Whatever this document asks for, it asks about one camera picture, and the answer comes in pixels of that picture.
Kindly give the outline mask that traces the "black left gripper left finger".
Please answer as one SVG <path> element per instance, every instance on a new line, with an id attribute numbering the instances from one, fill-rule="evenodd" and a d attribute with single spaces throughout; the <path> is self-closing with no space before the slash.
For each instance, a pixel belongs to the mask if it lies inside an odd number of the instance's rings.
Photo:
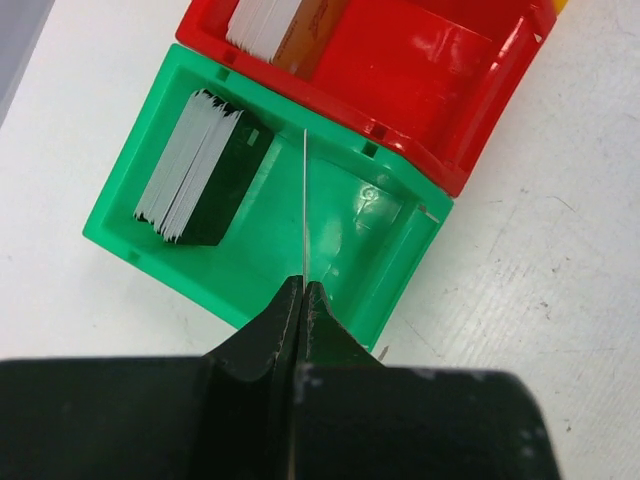
<path id="1" fill-rule="evenodd" d="M 1 364 L 5 479 L 283 479 L 303 280 L 202 356 Z"/>

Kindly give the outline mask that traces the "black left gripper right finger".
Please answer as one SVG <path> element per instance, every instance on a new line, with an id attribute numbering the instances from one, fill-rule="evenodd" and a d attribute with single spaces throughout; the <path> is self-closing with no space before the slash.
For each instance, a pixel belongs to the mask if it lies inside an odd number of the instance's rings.
<path id="1" fill-rule="evenodd" d="M 307 286 L 294 377 L 298 479 L 557 479 L 542 412 L 500 370 L 385 366 Z"/>

